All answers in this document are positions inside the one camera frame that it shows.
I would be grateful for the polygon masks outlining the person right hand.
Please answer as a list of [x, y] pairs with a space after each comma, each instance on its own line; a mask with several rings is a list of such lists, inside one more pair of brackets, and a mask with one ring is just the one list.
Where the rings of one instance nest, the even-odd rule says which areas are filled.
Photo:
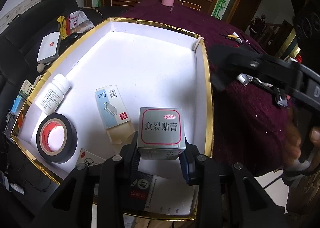
[[[315, 147], [319, 148], [319, 127], [313, 127], [309, 139]], [[288, 118], [283, 145], [283, 162], [285, 167], [292, 166], [301, 155], [302, 136], [295, 126], [292, 115]]]

